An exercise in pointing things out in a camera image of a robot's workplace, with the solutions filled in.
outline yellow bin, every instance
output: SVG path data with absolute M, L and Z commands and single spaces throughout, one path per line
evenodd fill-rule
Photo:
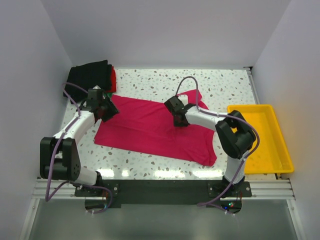
M 294 171 L 275 111 L 271 105 L 230 105 L 227 110 L 229 113 L 238 110 L 260 136 L 260 146 L 247 159 L 245 174 L 285 174 Z

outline folded black fabric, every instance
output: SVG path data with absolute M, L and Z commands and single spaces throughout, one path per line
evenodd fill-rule
M 67 83 L 76 84 L 85 90 L 98 85 L 100 88 L 108 91 L 112 86 L 111 71 L 112 65 L 108 64 L 108 60 L 75 66 L 70 69 Z M 80 102 L 87 97 L 85 92 L 76 87 L 65 85 L 64 89 L 76 102 Z

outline white speckled table surface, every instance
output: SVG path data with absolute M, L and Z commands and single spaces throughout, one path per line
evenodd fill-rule
M 181 79 L 194 76 L 199 83 L 202 101 L 210 110 L 226 112 L 228 105 L 255 104 L 254 95 L 245 70 L 209 69 L 116 69 L 115 94 L 124 97 L 164 102 L 172 97 Z M 183 82 L 180 92 L 195 89 L 194 82 Z M 68 101 L 62 126 L 76 113 Z M 212 179 L 219 180 L 227 167 L 227 155 L 218 136 L 213 137 L 217 160 L 212 167 L 196 162 L 127 151 L 94 144 L 98 121 L 78 144 L 82 166 L 98 170 L 103 179 Z M 274 174 L 250 179 L 274 179 Z

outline red folded cloth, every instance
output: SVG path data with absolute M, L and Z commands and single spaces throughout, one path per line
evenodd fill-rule
M 196 90 L 181 94 L 188 96 L 189 103 L 196 102 Z M 199 106 L 208 109 L 201 98 L 199 93 Z M 113 95 L 112 101 L 119 114 L 101 122 L 95 144 L 194 161 L 204 166 L 215 163 L 212 130 L 198 125 L 175 127 L 173 116 L 162 102 L 118 95 Z

